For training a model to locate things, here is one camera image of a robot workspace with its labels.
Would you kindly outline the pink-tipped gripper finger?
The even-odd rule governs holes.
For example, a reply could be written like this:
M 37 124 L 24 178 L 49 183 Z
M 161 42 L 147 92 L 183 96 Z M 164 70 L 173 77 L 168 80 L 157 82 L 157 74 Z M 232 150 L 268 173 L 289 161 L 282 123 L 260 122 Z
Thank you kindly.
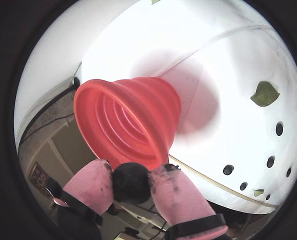
M 102 214 L 113 204 L 113 170 L 96 159 L 79 170 L 64 187 L 52 177 L 47 191 L 57 205 L 57 224 L 70 240 L 100 240 Z
M 166 240 L 222 240 L 228 226 L 187 175 L 173 164 L 148 173 L 155 207 L 170 225 Z

